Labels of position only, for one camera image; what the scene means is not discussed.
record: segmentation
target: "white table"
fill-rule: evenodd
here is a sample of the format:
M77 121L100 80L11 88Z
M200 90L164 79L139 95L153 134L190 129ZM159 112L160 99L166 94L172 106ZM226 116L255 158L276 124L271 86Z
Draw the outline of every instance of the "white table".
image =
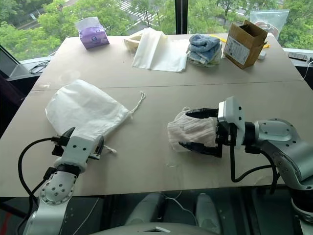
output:
M187 71L183 73L132 68L131 58L122 48L122 37L111 37L109 46L92 52L82 50L82 45L77 42L78 39L69 38L61 45L2 136L0 196L26 196L18 179L18 156L30 142L56 134L45 117L44 108L55 93L53 89L74 78L100 87L128 109L138 102L140 90L147 95L134 118L126 120L107 139L106 144L116 149L117 155L103 155L99 161L89 160L87 171L77 180L75 195L270 184L272 177L269 169L233 183L227 147L223 157L218 159L194 153L176 153L168 143L167 123L184 106L214 108L232 95L245 109L247 121L284 118L296 127L303 139L313 142L308 128L312 125L313 93L273 39L265 61L257 62L248 71L223 59L213 70L188 64ZM107 55L104 56L107 64L104 63L105 58L99 61L101 53ZM272 63L277 61L278 68L268 60ZM40 91L39 86L45 82L49 82L50 86ZM56 158L51 155L53 147L53 143L44 142L27 152L23 172L30 188L52 166ZM264 164L268 163L262 155L246 154L243 147L236 151L237 176Z

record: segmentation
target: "brown cardboard box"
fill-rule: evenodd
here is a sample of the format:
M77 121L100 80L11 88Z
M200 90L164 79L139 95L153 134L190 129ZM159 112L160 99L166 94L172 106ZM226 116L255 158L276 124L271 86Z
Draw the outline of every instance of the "brown cardboard box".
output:
M225 56L244 69L254 64L267 37L267 32L245 20L243 26L232 23L224 49Z

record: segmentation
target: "white fabric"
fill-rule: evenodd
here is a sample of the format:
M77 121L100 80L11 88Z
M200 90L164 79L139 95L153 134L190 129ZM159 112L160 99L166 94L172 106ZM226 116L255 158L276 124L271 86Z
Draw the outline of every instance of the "white fabric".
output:
M188 40L170 41L161 31L143 30L133 67L181 72L186 68Z
M213 118L192 118L185 113L190 110L185 107L177 114L174 121L167 125L169 143L176 152L186 152L179 141L203 143L205 146L215 146L215 122Z
M83 80L60 88L49 101L45 114L59 135L75 126L73 136L93 139L107 136L130 115L122 104Z

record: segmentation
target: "glass window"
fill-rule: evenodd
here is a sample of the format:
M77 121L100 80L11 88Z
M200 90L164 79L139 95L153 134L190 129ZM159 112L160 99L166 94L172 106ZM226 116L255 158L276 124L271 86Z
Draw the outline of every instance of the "glass window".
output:
M176 30L172 0L0 0L0 44L18 60L49 56L78 36L75 22L91 16L109 36Z
M289 9L279 34L282 47L313 50L311 0L189 0L188 33L226 33L231 23L240 25L253 11ZM269 31L276 30L266 24Z

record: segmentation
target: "floor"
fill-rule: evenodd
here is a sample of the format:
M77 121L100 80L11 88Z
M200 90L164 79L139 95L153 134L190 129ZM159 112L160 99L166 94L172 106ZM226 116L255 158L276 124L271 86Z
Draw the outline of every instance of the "floor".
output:
M185 190L178 201L186 209L194 211L196 198L203 192L210 195L215 203L224 235L252 234L240 188ZM176 197L178 193L179 191L166 192L166 195ZM105 199L100 198L91 216L76 235L88 235L100 231L101 228L114 228L124 225L137 203L146 195L146 193L115 195L111 202L111 216L107 220L104 220L102 213ZM253 189L251 196L257 215L259 234L294 234L290 196L286 189L277 190L274 195L259 194L256 189ZM71 199L67 207L62 235L74 233L90 212L96 199L94 197L73 197ZM26 211L28 206L27 198L13 198L6 203L21 211ZM5 215L6 212L0 210L0 226L3 226ZM12 215L7 222L6 233L1 235L15 234L15 228L20 221L19 217ZM193 217L182 211L177 204L170 200L166 202L161 221L194 225Z

